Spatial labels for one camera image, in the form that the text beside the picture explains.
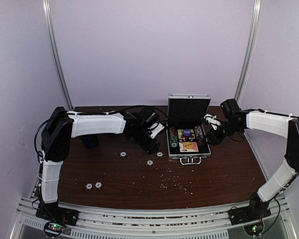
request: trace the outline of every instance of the robotic arm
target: robotic arm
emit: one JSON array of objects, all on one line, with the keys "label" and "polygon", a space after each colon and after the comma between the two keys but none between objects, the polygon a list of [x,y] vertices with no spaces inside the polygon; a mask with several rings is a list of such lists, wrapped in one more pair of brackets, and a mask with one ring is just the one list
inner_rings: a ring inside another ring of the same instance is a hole
[{"label": "robotic arm", "polygon": [[159,115],[151,107],[145,107],[138,113],[119,111],[95,114],[56,108],[41,134],[41,209],[36,215],[54,221],[61,216],[69,225],[76,223],[77,211],[59,208],[57,194],[60,170],[69,154],[71,138],[80,137],[86,148],[94,148],[98,144],[98,134],[124,133],[128,141],[137,143],[146,153],[152,154],[158,151],[160,145],[155,137],[165,128],[158,120]]},{"label": "robotic arm", "polygon": [[205,123],[213,127],[206,134],[205,143],[218,145],[225,137],[243,133],[245,129],[258,129],[287,139],[285,159],[279,169],[251,195],[249,206],[229,211],[232,225],[257,220],[261,215],[269,216],[269,202],[299,174],[299,117],[262,110],[242,111],[234,99],[223,102],[221,108],[228,121],[220,121],[209,114],[204,116]]}]

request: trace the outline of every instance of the ventilation grille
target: ventilation grille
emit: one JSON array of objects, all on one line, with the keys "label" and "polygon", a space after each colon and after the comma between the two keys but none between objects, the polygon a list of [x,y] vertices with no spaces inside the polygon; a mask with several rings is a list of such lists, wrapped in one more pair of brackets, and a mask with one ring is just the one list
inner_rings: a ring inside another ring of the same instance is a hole
[{"label": "ventilation grille", "polygon": [[30,219],[30,218],[25,218],[23,224],[33,227],[33,228],[38,228],[38,229],[43,229],[44,224],[40,221],[37,221],[36,219]]},{"label": "ventilation grille", "polygon": [[[82,232],[79,230],[72,229],[71,237],[75,239],[134,239],[134,237],[118,237],[118,236],[104,236],[97,233],[89,233],[89,232]],[[194,236],[185,236],[185,237],[161,237],[158,238],[162,239],[229,239],[227,230],[222,230],[213,233],[203,233]]]}]

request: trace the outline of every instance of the dark wood surface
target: dark wood surface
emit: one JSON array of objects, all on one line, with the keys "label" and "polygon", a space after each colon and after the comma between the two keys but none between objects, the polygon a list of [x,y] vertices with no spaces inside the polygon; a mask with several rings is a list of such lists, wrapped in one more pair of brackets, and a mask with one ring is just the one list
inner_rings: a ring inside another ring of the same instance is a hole
[{"label": "dark wood surface", "polygon": [[[79,107],[76,111],[113,109],[120,108]],[[219,107],[210,107],[208,112],[224,119]],[[123,139],[123,135],[99,135],[100,144],[94,149],[72,139],[61,170],[59,200],[116,209],[195,208],[246,201],[265,183],[247,141],[227,138],[219,146],[211,146],[211,156],[200,165],[182,166],[178,160],[168,159],[165,133],[158,137],[162,159]],[[127,158],[119,157],[121,151],[127,152]],[[154,161],[151,167],[146,165],[149,159]],[[103,183],[101,189],[85,190],[87,183],[97,181]]]}]

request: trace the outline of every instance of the stack of poker chips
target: stack of poker chips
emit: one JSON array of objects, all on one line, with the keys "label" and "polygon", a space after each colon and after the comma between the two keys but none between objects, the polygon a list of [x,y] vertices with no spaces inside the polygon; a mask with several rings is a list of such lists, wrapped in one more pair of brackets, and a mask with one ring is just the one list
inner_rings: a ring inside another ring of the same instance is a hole
[{"label": "stack of poker chips", "polygon": [[195,131],[195,135],[197,138],[197,144],[199,146],[203,146],[204,145],[204,135],[203,135],[203,131],[201,130],[201,127],[196,126],[194,131]]},{"label": "stack of poker chips", "polygon": [[177,130],[174,127],[169,128],[169,144],[172,148],[178,145]]}]

